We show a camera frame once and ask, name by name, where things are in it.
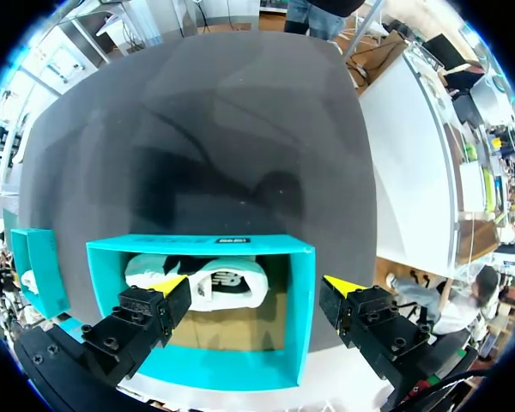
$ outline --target cable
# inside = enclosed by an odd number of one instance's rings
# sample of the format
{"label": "cable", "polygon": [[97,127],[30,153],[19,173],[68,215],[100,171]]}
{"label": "cable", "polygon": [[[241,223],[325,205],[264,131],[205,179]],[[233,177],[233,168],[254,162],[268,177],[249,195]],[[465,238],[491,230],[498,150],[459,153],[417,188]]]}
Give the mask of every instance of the cable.
{"label": "cable", "polygon": [[206,15],[204,14],[203,8],[200,5],[201,2],[202,2],[202,0],[200,0],[200,2],[195,2],[195,4],[197,5],[198,9],[200,10],[200,13],[203,15],[203,19],[204,19],[204,30],[203,30],[203,33],[206,31],[206,29],[208,29],[208,33],[212,33],[212,32],[209,31],[208,20],[206,20]]}
{"label": "cable", "polygon": [[231,7],[229,6],[229,0],[227,0],[227,15],[229,16],[229,24],[231,25],[231,30],[234,31],[233,22],[231,21]]}
{"label": "cable", "polygon": [[430,386],[423,391],[419,391],[415,397],[411,397],[408,401],[399,403],[395,408],[391,409],[390,412],[401,412],[404,410],[410,410],[410,408],[416,406],[418,402],[423,401],[424,399],[430,397],[434,393],[439,391],[443,391],[447,388],[452,388],[454,385],[459,384],[460,382],[464,382],[469,378],[475,378],[479,376],[486,376],[490,373],[490,369],[478,369],[475,371],[467,371],[463,373],[458,373],[450,378],[446,378],[438,382],[433,386]]}
{"label": "cable", "polygon": [[[377,70],[379,69],[386,61],[387,59],[389,58],[389,56],[393,53],[393,51],[395,49],[397,49],[397,45],[398,43],[389,43],[388,45],[392,45],[393,48],[391,50],[389,50],[387,52],[387,54],[385,55],[385,58],[382,60],[382,62],[380,64],[378,64],[376,67],[367,67],[365,68],[365,71],[371,71],[371,70]],[[375,49],[372,49],[372,50],[378,50],[380,47],[382,47],[381,45],[376,47]],[[362,53],[366,53],[366,52],[370,52],[370,50],[367,50],[367,51],[361,51],[359,53],[355,53],[355,54],[352,54],[351,56],[349,56],[349,60],[351,60],[351,62],[353,64],[357,64],[354,60],[353,60],[353,56],[356,56],[356,55],[359,55],[359,54],[362,54]]]}

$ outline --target shoe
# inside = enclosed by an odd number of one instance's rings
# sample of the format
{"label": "shoe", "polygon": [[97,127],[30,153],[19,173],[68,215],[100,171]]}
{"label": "shoe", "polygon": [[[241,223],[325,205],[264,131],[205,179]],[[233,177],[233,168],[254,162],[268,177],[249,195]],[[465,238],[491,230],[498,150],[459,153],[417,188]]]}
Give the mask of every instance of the shoe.
{"label": "shoe", "polygon": [[395,276],[395,274],[393,273],[389,273],[386,277],[385,277],[385,284],[387,285],[388,288],[390,289],[394,289],[393,287],[393,281],[395,281],[395,279],[397,279],[397,277]]}

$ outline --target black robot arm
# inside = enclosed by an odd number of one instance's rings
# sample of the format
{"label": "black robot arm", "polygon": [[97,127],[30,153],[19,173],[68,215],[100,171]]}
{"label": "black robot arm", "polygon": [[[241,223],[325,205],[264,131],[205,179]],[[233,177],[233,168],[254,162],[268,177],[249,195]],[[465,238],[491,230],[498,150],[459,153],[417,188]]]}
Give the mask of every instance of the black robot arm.
{"label": "black robot arm", "polygon": [[191,305],[185,277],[167,294],[129,288],[98,324],[82,326],[80,344],[58,326],[23,333],[14,351],[23,370],[58,411],[156,410],[116,391],[156,346],[165,346]]}

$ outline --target table surface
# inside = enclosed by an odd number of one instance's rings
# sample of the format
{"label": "table surface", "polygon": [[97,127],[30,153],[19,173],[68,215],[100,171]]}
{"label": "table surface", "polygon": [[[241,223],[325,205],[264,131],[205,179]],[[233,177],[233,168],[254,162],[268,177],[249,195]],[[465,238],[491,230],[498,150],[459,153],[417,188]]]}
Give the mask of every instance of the table surface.
{"label": "table surface", "polygon": [[[317,282],[372,284],[367,130],[322,40],[214,33],[139,51],[51,105],[23,165],[20,227],[55,231],[84,322],[100,319],[86,243],[126,233],[290,233],[316,247]],[[339,344],[316,299],[310,350]]]}

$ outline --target box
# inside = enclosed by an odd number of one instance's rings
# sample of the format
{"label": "box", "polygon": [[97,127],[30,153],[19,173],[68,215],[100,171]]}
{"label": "box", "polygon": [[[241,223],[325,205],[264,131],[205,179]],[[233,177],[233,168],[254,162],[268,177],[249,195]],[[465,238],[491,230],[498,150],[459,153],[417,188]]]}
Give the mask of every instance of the box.
{"label": "box", "polygon": [[48,319],[68,311],[70,304],[59,272],[53,231],[12,229],[11,247],[19,278],[27,270],[34,273],[38,294],[21,283],[21,291],[31,305]]}
{"label": "box", "polygon": [[245,237],[131,234],[88,243],[95,297],[103,316],[128,285],[134,253],[195,256],[288,255],[285,335],[282,350],[235,351],[169,344],[155,348],[138,372],[162,381],[218,391],[270,391],[297,386],[305,366],[315,297],[314,248],[288,235]]}

